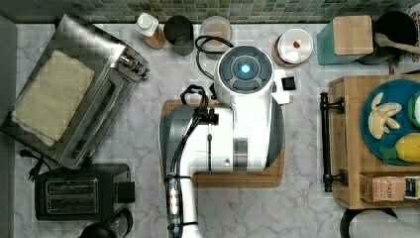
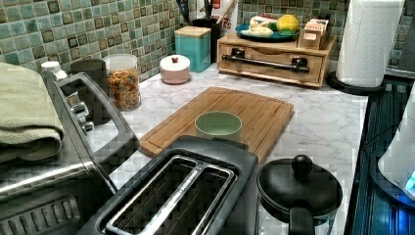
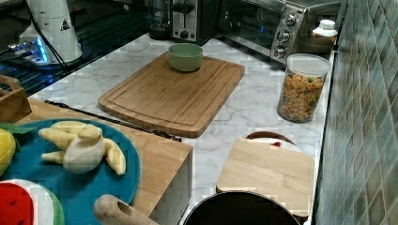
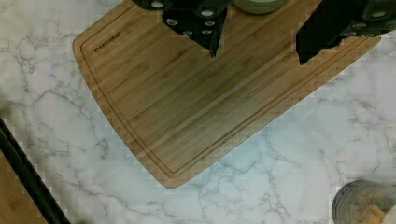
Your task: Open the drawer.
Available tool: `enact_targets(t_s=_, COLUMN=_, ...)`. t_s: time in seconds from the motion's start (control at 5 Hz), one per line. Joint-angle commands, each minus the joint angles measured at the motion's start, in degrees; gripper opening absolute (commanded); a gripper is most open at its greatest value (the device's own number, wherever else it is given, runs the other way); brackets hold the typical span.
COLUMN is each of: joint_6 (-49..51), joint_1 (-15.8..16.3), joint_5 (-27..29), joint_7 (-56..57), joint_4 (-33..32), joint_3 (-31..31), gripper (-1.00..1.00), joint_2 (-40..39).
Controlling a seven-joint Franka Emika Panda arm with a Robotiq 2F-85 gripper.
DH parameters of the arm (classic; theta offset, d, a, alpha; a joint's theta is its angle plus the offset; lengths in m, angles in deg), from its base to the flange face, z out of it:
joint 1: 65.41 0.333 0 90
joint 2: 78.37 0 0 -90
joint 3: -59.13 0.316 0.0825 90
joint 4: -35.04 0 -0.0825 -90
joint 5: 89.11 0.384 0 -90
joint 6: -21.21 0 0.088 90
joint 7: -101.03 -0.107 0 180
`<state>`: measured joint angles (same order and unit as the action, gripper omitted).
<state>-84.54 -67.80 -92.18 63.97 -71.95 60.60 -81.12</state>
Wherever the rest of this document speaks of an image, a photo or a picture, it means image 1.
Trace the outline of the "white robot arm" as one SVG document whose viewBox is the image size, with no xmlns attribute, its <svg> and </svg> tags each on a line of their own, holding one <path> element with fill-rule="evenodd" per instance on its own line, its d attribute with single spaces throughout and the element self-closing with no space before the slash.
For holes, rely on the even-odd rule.
<svg viewBox="0 0 420 238">
<path fill-rule="evenodd" d="M 160 119 L 158 145 L 169 238 L 201 238 L 193 180 L 197 173 L 262 172 L 283 142 L 281 106 L 290 102 L 282 70 L 254 46 L 227 50 L 217 62 L 212 106 L 192 84 Z"/>
</svg>

